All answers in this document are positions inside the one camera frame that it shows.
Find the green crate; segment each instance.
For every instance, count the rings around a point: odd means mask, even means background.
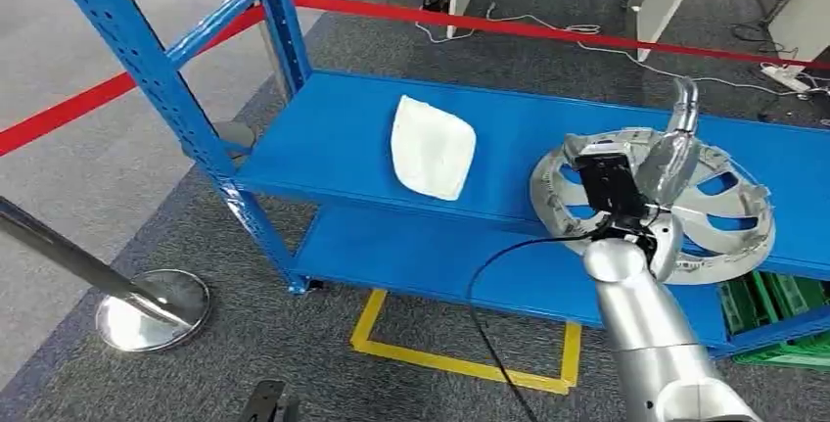
[[[747,276],[717,284],[720,291],[720,307],[730,334],[749,331],[759,326],[761,317],[750,292]]]
[[[828,303],[824,285],[819,280],[775,273],[762,273],[761,276],[771,286],[772,295],[784,317],[792,317]]]
[[[758,272],[752,273],[752,283],[755,285],[752,290],[756,292],[768,322],[777,322],[783,317],[783,313],[776,308],[769,291],[767,291],[764,279]],[[759,319],[759,325],[763,324],[765,323]],[[821,345],[817,346],[813,337],[804,337],[796,341],[783,342],[756,351],[735,355],[733,359],[738,363],[807,366],[830,370],[830,352],[824,352]]]
[[[777,309],[783,317],[792,317],[830,303],[824,293],[824,284],[819,280],[764,272],[761,277],[768,285],[767,290],[772,290]],[[804,337],[797,342],[799,347],[810,353],[830,352],[830,332]]]

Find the stanchion base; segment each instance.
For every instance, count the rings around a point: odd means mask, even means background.
[[[192,325],[171,324],[144,314],[113,297],[98,305],[95,324],[110,346],[124,352],[150,352],[169,349],[192,337],[205,323],[210,311],[210,291],[196,275],[175,269],[142,273],[133,283],[162,301],[176,305],[180,317]]]

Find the white cloth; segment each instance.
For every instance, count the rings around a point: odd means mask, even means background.
[[[476,132],[453,114],[401,96],[392,124],[392,164],[415,192],[458,200],[476,151]]]

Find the stanchion post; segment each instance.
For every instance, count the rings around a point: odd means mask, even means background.
[[[208,287],[189,272],[154,270],[130,281],[2,196],[0,230],[108,295],[98,307],[96,325],[113,347],[166,349],[205,322]]]

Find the gray carpet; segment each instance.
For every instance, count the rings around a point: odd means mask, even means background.
[[[417,5],[419,0],[371,0]],[[475,0],[472,14],[491,0]],[[531,12],[552,23],[600,23],[630,31],[619,0],[495,0],[499,16]],[[752,51],[728,24],[758,16],[755,0],[687,0],[665,41]],[[648,107],[670,105],[670,81],[623,57],[552,41],[481,34],[437,46],[408,23],[326,15],[307,38],[315,65],[406,77],[560,94]],[[733,80],[753,79],[749,65],[653,55],[650,64]],[[706,85],[704,111],[818,126],[817,105]],[[266,82],[242,119],[262,128],[281,99]],[[313,207],[262,199],[295,246]],[[3,392],[0,419],[18,421],[233,421],[257,381],[284,379],[302,399],[304,421],[502,421],[523,415],[502,384],[423,369],[354,352],[348,337],[368,292],[342,285],[293,297],[207,181],[191,172],[115,261],[125,272],[180,267],[216,294],[205,331],[176,350],[129,355],[108,349],[91,328],[90,295]],[[556,375],[562,325],[486,313],[508,365]],[[389,297],[373,338],[486,362],[464,309]],[[830,375],[722,362],[727,380],[768,421],[823,421]],[[621,421],[614,366],[604,334],[583,332],[578,387],[567,397],[525,392],[541,420]]]

